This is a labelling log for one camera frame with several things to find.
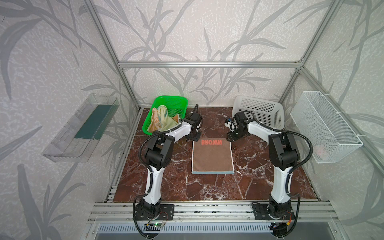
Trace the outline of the pink brown bear towel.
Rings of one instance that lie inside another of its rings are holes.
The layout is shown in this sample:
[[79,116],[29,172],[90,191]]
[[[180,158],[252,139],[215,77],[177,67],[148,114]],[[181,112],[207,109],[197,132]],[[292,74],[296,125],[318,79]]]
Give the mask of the pink brown bear towel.
[[225,138],[201,138],[193,143],[192,174],[233,174],[232,145]]

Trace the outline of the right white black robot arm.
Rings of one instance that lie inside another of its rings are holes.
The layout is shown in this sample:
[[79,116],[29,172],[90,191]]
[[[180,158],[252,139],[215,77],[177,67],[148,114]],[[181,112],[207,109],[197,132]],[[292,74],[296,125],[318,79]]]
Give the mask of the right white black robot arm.
[[268,211],[271,215],[284,213],[291,206],[290,176],[300,158],[295,142],[295,136],[299,136],[299,134],[274,129],[256,120],[255,116],[249,119],[246,113],[253,114],[250,111],[242,111],[225,120],[225,126],[230,129],[227,133],[227,141],[232,143],[255,135],[268,143],[269,158],[274,166],[274,186],[269,199]]

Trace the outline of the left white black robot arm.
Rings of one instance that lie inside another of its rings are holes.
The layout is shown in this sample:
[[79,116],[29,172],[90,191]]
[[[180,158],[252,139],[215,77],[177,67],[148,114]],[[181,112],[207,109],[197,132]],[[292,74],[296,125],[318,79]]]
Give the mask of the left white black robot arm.
[[200,128],[203,117],[192,112],[189,116],[179,120],[179,123],[170,129],[153,133],[143,145],[147,146],[145,161],[139,154],[139,159],[147,168],[147,183],[145,194],[138,203],[138,210],[152,215],[158,215],[161,205],[161,185],[165,168],[171,162],[174,145],[182,138],[197,142],[200,139]]

